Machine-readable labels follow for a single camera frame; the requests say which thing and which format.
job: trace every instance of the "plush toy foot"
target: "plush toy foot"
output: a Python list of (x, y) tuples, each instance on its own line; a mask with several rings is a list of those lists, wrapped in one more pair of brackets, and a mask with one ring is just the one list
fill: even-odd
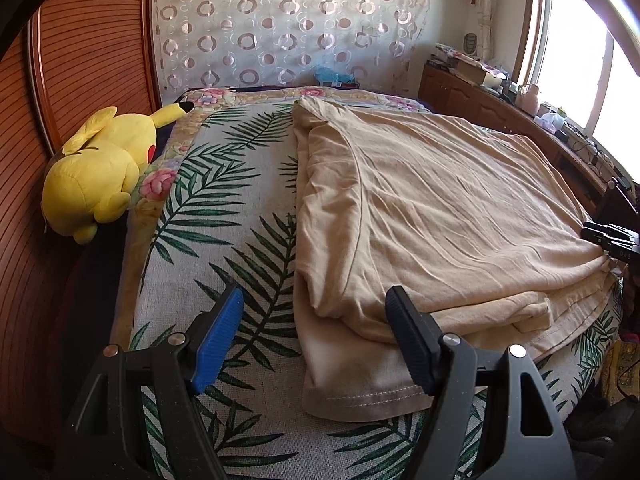
[(76, 229), (76, 231), (74, 232), (74, 240), (77, 244), (85, 245), (94, 239), (97, 230), (97, 224), (89, 224), (85, 227)]
[(94, 209), (95, 221), (100, 224), (115, 222), (129, 207), (130, 201), (131, 195), (123, 191), (103, 198)]

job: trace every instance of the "vase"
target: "vase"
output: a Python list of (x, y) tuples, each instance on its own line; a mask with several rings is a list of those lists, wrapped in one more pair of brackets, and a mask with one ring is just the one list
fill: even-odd
[(538, 108), (540, 108), (538, 92), (540, 92), (538, 85), (530, 83), (527, 91), (524, 94), (520, 94), (520, 98), (516, 100), (516, 106), (523, 112), (535, 117), (538, 113)]

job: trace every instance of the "black ear tip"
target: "black ear tip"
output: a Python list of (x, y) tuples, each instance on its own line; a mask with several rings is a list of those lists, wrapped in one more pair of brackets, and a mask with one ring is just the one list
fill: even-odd
[(186, 113), (186, 114), (191, 112), (191, 110), (193, 110), (193, 107), (195, 106), (190, 101), (182, 101), (181, 103), (179, 103), (179, 105), (180, 105), (180, 108), (182, 108), (184, 110), (184, 113)]

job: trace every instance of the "wooden cabinet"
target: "wooden cabinet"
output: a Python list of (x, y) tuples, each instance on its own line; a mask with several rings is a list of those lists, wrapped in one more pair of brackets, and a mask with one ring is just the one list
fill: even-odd
[(448, 72), (426, 65), (418, 97), (444, 115), (504, 132), (529, 137), (559, 171), (590, 215), (594, 215), (607, 189), (595, 171), (558, 138), (540, 128), (523, 111)]

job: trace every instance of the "plush toy head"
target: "plush toy head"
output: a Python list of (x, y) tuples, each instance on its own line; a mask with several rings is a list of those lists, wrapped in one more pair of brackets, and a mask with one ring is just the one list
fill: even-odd
[(42, 213), (60, 235), (90, 242), (98, 223), (117, 220), (156, 148), (156, 128), (183, 117), (193, 108), (184, 102), (150, 116), (104, 108), (89, 117), (62, 147), (62, 158), (50, 168), (42, 189)]

